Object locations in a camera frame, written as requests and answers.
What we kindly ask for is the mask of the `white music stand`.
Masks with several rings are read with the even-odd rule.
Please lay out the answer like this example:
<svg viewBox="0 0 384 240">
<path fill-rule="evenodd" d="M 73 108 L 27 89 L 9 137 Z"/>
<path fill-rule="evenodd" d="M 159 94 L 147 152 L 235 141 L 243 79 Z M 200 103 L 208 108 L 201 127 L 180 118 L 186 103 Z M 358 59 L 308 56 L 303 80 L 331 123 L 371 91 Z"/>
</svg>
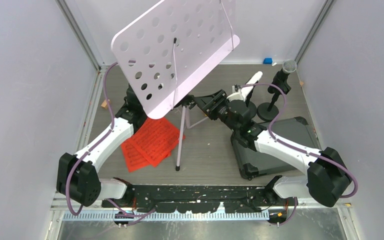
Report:
<svg viewBox="0 0 384 240">
<path fill-rule="evenodd" d="M 146 115 L 163 118 L 240 43 L 234 0 L 161 0 L 110 49 Z"/>
</svg>

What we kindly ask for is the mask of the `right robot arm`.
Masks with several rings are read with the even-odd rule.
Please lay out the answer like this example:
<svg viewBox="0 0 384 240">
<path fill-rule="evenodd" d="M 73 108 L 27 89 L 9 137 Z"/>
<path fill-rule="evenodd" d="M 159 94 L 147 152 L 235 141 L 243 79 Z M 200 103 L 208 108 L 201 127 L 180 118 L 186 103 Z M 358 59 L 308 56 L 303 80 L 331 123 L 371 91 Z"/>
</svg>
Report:
<svg viewBox="0 0 384 240">
<path fill-rule="evenodd" d="M 357 181 L 335 149 L 307 147 L 272 132 L 271 127 L 253 121 L 243 100 L 229 100 L 223 90 L 212 95 L 194 96 L 192 105 L 211 120 L 224 123 L 243 147 L 273 156 L 303 174 L 274 178 L 265 192 L 271 205 L 296 197 L 313 198 L 325 207 L 333 207 L 340 198 L 356 194 Z"/>
</svg>

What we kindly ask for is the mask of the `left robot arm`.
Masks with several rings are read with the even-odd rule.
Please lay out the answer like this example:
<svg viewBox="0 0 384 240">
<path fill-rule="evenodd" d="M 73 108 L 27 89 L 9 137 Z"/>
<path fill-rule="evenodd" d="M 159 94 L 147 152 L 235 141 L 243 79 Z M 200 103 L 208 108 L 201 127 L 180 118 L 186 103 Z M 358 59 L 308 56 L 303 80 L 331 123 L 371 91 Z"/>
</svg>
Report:
<svg viewBox="0 0 384 240">
<path fill-rule="evenodd" d="M 65 195 L 67 204 L 83 207 L 97 200 L 115 200 L 121 207 L 133 202 L 129 184 L 120 178 L 102 179 L 100 168 L 111 154 L 130 139 L 147 119 L 132 87 L 126 90 L 124 104 L 109 126 L 86 147 L 74 154 L 64 153 L 58 163 L 56 190 Z"/>
</svg>

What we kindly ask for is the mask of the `red sheet music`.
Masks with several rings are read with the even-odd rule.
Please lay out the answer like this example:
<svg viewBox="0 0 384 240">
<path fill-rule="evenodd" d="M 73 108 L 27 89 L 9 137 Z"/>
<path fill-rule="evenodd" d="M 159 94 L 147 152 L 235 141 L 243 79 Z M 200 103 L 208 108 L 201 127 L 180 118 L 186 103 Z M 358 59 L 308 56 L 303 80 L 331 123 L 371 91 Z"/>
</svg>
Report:
<svg viewBox="0 0 384 240">
<path fill-rule="evenodd" d="M 178 145 L 180 130 L 166 118 L 148 118 L 128 140 L 150 163 L 157 167 Z"/>
<path fill-rule="evenodd" d="M 156 145 L 140 145 L 128 139 L 121 145 L 125 164 L 129 172 L 152 166 L 157 167 L 164 159 L 171 156 L 172 151 L 167 147 Z"/>
</svg>

